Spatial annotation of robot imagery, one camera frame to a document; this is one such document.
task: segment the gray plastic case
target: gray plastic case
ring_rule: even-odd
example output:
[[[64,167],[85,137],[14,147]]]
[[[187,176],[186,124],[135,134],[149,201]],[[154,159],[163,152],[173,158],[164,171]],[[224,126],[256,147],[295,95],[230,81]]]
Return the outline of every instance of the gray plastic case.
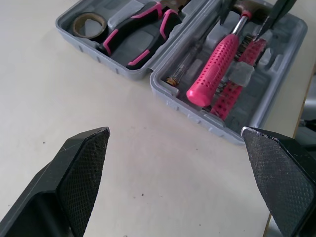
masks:
[[[306,23],[291,15],[285,15],[263,38],[267,47],[257,62],[247,87],[244,87],[236,104],[225,121],[211,114],[205,108],[190,103],[186,91],[199,76],[209,56],[222,38],[228,35],[237,24],[239,15],[230,12],[225,23],[216,23],[221,0],[191,0],[182,9],[180,17],[183,23],[176,26],[168,41],[139,70],[131,71],[127,62],[142,52],[150,43],[158,26],[148,25],[133,33],[115,51],[111,58],[95,49],[98,45],[88,39],[72,35],[71,23],[83,12],[96,12],[102,15],[111,29],[119,22],[131,16],[150,0],[81,0],[56,20],[56,27],[63,38],[81,52],[108,66],[117,74],[133,80],[142,79],[151,72],[150,84],[155,95],[171,108],[185,114],[192,121],[207,128],[210,132],[224,137],[228,141],[243,145],[240,136],[243,126],[262,127],[272,107],[281,84],[285,81],[291,64],[307,32]],[[216,25],[206,38],[202,51],[197,55],[178,87],[165,83],[165,79],[179,66],[184,55],[198,41],[210,25]],[[247,23],[240,36],[240,42],[247,34],[253,34],[259,26]],[[238,71],[232,64],[223,80],[235,76]]]

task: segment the hammer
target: hammer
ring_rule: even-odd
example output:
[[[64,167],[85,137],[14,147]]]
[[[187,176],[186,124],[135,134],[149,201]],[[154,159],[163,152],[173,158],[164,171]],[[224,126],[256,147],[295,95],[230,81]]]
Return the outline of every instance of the hammer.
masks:
[[[240,13],[240,19],[232,33],[215,48],[198,79],[187,91],[187,98],[193,104],[207,107],[211,104],[216,89],[234,59],[239,47],[239,34],[253,17],[268,15],[269,8],[250,0],[228,0],[235,2],[233,9]]]

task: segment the screwdriver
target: screwdriver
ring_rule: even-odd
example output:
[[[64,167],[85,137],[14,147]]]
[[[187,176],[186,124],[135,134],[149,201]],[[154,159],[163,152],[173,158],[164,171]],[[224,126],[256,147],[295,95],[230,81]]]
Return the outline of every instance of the screwdriver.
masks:
[[[177,70],[166,79],[166,83],[168,83],[171,86],[177,86],[183,75],[187,72],[190,65],[195,60],[197,54],[201,51],[203,44],[206,40],[206,37],[213,29],[214,25],[216,24],[216,21],[211,24],[207,30],[204,32],[204,34],[200,37],[200,39],[197,41],[197,43],[190,49],[190,52],[186,55],[180,66],[177,68]]]

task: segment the pliers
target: pliers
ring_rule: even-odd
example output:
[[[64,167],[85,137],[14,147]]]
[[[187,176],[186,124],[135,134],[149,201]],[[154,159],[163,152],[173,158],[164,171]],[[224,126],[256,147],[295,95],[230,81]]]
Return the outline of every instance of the pliers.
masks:
[[[151,44],[126,66],[130,70],[140,69],[157,49],[167,41],[173,28],[182,23],[175,10],[163,7],[160,2],[151,1],[147,3],[135,15],[118,24],[106,40],[100,44],[98,50],[107,56],[111,56],[130,34],[157,20],[160,20],[160,29]]]
[[[222,25],[229,12],[234,7],[237,0],[223,0],[223,5],[220,13],[220,24]],[[263,25],[261,26],[259,32],[254,37],[257,40],[262,36],[268,29],[272,28],[280,18],[282,18],[295,4],[296,0],[277,0],[274,6],[271,8],[269,15],[266,17]]]

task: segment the tool kit case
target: tool kit case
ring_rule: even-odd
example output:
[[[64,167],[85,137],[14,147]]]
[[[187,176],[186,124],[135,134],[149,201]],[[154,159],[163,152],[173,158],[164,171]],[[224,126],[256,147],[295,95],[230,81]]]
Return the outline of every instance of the tool kit case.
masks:
[[[225,119],[221,119],[221,116],[211,112],[210,106],[202,107],[192,103],[188,99],[187,91],[203,72],[216,46],[231,33],[240,19],[240,15],[231,11],[225,23],[219,24],[218,17],[222,0],[189,1],[179,12],[180,24],[179,22],[175,24],[165,43],[156,49],[141,68],[136,70],[131,70],[128,65],[135,65],[144,58],[145,52],[149,52],[146,49],[151,47],[157,31],[159,29],[161,31],[161,22],[153,22],[132,32],[120,45],[117,45],[110,56],[98,50],[102,43],[74,36],[73,22],[82,13],[93,12],[102,16],[111,34],[122,21],[135,15],[149,2],[152,0],[81,0],[57,18],[56,27],[62,37],[76,49],[88,54],[117,74],[132,80],[140,80],[150,73],[153,93],[165,101],[169,107],[180,111],[193,122],[224,137],[229,142],[243,145],[244,141],[240,132],[244,126],[263,127],[274,98],[281,84],[286,80],[305,37],[306,23],[298,17],[286,14],[262,36],[266,42],[265,48],[254,67],[241,62],[233,62],[230,65],[222,79],[223,83],[220,83],[216,90],[218,91],[217,99],[221,98],[220,93],[232,79],[241,78],[243,81],[241,84],[244,84],[244,87],[240,87],[241,91],[234,106],[225,115]],[[258,2],[271,6],[264,1]],[[259,28],[260,25],[255,22],[248,22],[239,35],[239,41],[243,42],[248,35],[253,35]],[[179,84],[171,86],[166,83],[166,79],[175,73],[205,32],[209,33],[205,36],[203,45],[188,65]]]

